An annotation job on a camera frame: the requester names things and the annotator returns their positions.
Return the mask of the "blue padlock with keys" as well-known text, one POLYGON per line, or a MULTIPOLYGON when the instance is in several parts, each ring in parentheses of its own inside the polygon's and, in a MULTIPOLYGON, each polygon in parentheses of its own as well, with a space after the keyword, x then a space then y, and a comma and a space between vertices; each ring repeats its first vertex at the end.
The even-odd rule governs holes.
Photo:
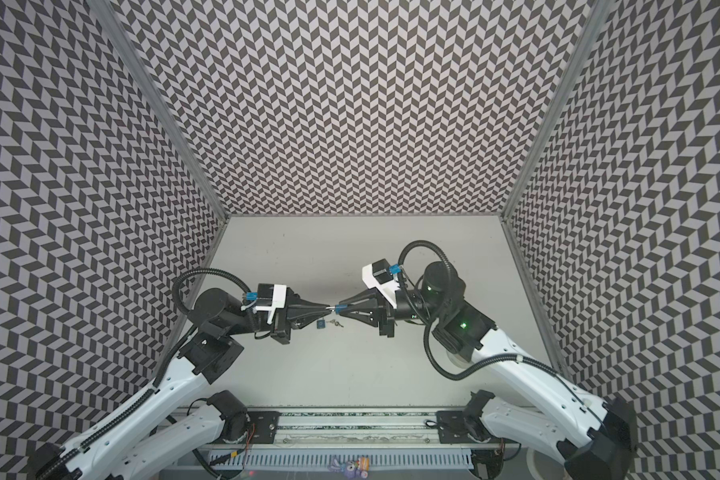
POLYGON ((316 322, 316 328, 319 330, 326 329, 329 325, 332 325, 334 327, 343 328, 343 325, 335 319, 332 320, 325 320, 320 319, 316 322))

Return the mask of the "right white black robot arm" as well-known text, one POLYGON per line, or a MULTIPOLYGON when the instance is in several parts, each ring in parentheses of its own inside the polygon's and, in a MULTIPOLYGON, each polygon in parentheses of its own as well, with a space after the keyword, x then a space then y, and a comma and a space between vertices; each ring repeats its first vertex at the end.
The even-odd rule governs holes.
POLYGON ((365 291, 334 312, 390 336, 398 321, 420 322, 438 374, 461 381, 489 369, 530 402, 520 407, 479 390, 462 411, 477 442, 511 440, 561 464, 573 479, 624 479, 637 454, 633 405, 588 393, 534 358, 494 320, 465 300, 465 282, 444 251, 426 240, 406 245, 396 263, 362 270, 365 291))

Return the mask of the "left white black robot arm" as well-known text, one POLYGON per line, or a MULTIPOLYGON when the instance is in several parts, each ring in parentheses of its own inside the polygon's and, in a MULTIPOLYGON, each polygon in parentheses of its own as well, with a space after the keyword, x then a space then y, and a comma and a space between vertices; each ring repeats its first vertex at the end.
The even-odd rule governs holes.
POLYGON ((161 429, 178 407, 201 398, 241 356, 237 336, 286 342, 333 312, 291 288, 262 284, 257 291, 234 274, 196 268, 172 286, 190 330, 170 349, 154 378, 84 433, 63 445, 44 444, 28 458, 31 479, 148 479, 174 460, 219 438, 250 437, 246 406, 221 390, 188 417, 161 429))

